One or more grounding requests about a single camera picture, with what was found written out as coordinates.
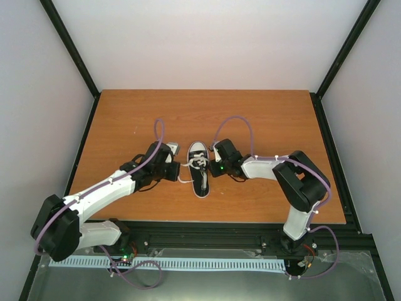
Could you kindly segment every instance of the shoelace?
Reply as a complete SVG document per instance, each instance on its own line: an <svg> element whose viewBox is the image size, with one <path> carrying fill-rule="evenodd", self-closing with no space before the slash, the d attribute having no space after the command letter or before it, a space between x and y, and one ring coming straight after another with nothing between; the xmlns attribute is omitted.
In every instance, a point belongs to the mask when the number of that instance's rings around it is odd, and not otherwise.
<svg viewBox="0 0 401 301"><path fill-rule="evenodd" d="M194 154L194 157L188 161L187 164L181 164L181 166L190 166L193 167L194 169L200 170L200 173L202 174L202 190L205 190L207 187L207 173L204 169L201 169L201 167L206 167L208 159L206 159L203 154ZM178 181L181 183L190 183L194 182L194 180L191 181L183 181L178 177Z"/></svg>

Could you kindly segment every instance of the orange wood surface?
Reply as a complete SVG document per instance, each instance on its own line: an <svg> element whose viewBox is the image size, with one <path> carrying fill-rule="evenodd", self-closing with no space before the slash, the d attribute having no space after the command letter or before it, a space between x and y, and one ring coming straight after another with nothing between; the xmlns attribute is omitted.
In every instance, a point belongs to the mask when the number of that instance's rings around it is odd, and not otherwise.
<svg viewBox="0 0 401 301"><path fill-rule="evenodd" d="M254 130L255 154L286 155L304 151L327 175L333 199L314 223L345 223L323 140L308 91L294 90L104 90L83 149L71 193L108 177L124 162L143 154L155 141L154 120L165 122L164 142L181 146L176 160L185 163L195 140L210 145L228 116L246 117ZM249 153L249 131L241 120L224 126L219 140L229 138L241 153ZM189 178L181 167L181 179ZM211 193L194 196L192 184L161 181L153 190L115 201L93 219L140 221L221 221L282 223L289 204L276 181L234 182L212 178Z"/></svg>

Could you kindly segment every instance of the shoe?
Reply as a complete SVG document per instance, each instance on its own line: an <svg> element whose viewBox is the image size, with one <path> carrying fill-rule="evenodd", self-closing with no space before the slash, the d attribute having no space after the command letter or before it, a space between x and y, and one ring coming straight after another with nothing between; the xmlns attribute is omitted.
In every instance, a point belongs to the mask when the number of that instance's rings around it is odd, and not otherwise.
<svg viewBox="0 0 401 301"><path fill-rule="evenodd" d="M209 164L209 153L206 145L201 141L191 144L187 155L187 164L192 179L192 187L198 198L206 198L209 193L209 183L207 181L207 166Z"/></svg>

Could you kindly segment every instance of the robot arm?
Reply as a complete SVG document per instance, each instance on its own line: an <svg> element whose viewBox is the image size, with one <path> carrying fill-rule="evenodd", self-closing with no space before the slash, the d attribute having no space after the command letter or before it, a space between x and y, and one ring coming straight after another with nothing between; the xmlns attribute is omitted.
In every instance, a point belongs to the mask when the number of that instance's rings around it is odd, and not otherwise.
<svg viewBox="0 0 401 301"><path fill-rule="evenodd" d="M161 144L153 158L137 172L124 176L143 163L154 152L157 142L148 148L144 155L136 156L124 163L110 177L76 194L59 198L48 197L34 222L31 236L36 239L49 219L72 201L76 201L52 223L44 233L40 246L54 261L61 261L75 250L96 245L114 245L121 236L121 229L112 221L86 223L97 211L128 196L152 181L166 179L176 181L180 164L174 161L179 146L176 143Z"/></svg>
<svg viewBox="0 0 401 301"><path fill-rule="evenodd" d="M294 242L302 239L307 232L315 208L325 197L326 188L314 175L286 160L309 167L330 186L327 178L300 150L282 157L242 156L229 139L224 139L213 146L213 151L215 160L211 161L210 169L214 177L228 174L244 180L263 178L279 182L290 203L287 221L283 227L289 239L282 240L282 245L291 251L297 245Z"/></svg>

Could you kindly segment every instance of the white wall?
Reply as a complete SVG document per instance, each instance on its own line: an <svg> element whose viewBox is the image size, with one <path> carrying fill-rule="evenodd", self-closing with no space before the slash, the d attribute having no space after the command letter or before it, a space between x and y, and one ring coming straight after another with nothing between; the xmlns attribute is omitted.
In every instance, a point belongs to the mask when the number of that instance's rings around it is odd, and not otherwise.
<svg viewBox="0 0 401 301"><path fill-rule="evenodd" d="M54 0L99 88L316 91L366 0Z"/></svg>
<svg viewBox="0 0 401 301"><path fill-rule="evenodd" d="M0 292L17 300L43 200L63 194L93 101L39 1L0 1Z"/></svg>
<svg viewBox="0 0 401 301"><path fill-rule="evenodd" d="M382 1L324 107L364 232L401 300L401 2Z"/></svg>

